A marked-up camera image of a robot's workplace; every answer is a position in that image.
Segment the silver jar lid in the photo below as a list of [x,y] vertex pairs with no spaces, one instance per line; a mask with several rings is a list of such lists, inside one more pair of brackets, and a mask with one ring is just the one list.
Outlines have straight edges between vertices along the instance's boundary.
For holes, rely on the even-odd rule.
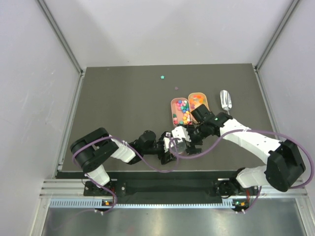
[[177,154],[182,154],[183,152],[186,151],[186,148],[187,148],[186,143],[170,143],[169,150]]

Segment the metal candy scoop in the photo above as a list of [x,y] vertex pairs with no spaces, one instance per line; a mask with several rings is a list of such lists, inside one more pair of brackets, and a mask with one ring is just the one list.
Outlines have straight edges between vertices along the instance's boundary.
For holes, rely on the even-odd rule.
[[231,96],[228,91],[221,90],[220,91],[220,102],[221,102],[221,108],[227,112],[228,115],[230,115],[230,110],[232,108],[232,101]]

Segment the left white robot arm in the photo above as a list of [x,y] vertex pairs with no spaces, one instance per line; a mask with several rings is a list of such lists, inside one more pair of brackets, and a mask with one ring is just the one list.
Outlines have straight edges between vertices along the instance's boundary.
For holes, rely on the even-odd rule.
[[70,145],[73,162],[82,169],[85,176],[92,179],[95,190],[106,195],[111,191],[112,184],[103,163],[110,157],[129,165],[140,162],[144,155],[155,155],[161,164],[167,164],[175,157],[164,149],[167,133],[157,140],[153,131],[146,130],[138,139],[131,143],[118,141],[103,127],[78,139]]

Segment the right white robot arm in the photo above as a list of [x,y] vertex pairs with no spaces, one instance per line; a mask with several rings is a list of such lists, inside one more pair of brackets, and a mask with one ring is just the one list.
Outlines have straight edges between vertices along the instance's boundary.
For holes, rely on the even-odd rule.
[[230,141],[257,156],[262,166],[240,168],[229,183],[230,190],[237,195],[253,186],[269,185],[286,192],[305,171],[305,164],[297,144],[286,139],[276,140],[254,132],[226,113],[214,115],[205,105],[192,111],[197,121],[194,130],[189,130],[191,142],[201,144],[209,136]]

